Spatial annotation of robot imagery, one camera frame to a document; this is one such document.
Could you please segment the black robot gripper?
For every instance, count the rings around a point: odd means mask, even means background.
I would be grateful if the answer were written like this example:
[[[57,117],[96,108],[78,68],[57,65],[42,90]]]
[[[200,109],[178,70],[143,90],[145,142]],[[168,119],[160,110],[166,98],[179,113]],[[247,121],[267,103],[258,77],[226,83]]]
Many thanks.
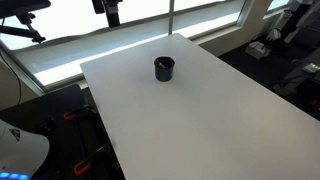
[[[118,3],[123,0],[91,0],[96,14],[104,13],[110,28],[120,25]]]

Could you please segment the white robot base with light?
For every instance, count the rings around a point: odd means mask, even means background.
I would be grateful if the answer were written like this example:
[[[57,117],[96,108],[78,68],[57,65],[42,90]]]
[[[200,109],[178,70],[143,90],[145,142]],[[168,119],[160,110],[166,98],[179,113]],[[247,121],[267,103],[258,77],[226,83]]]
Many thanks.
[[[49,148],[45,136],[0,120],[0,180],[31,180]]]

